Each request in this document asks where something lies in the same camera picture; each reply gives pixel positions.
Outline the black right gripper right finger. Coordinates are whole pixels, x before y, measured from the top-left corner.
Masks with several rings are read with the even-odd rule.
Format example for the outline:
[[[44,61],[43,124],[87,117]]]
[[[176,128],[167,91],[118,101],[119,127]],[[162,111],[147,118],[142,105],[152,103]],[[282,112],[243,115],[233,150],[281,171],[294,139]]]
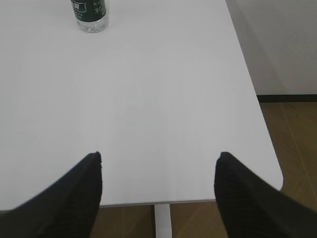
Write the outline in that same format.
[[[222,152],[214,193],[230,238],[315,238],[317,214],[276,190],[237,158]]]

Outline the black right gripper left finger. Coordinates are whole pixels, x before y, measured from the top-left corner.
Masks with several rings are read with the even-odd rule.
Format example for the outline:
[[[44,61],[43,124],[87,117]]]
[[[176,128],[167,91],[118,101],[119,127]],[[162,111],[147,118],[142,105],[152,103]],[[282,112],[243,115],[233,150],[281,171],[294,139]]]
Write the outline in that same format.
[[[88,238],[100,207],[102,159],[90,153],[22,205],[1,213],[2,238]]]

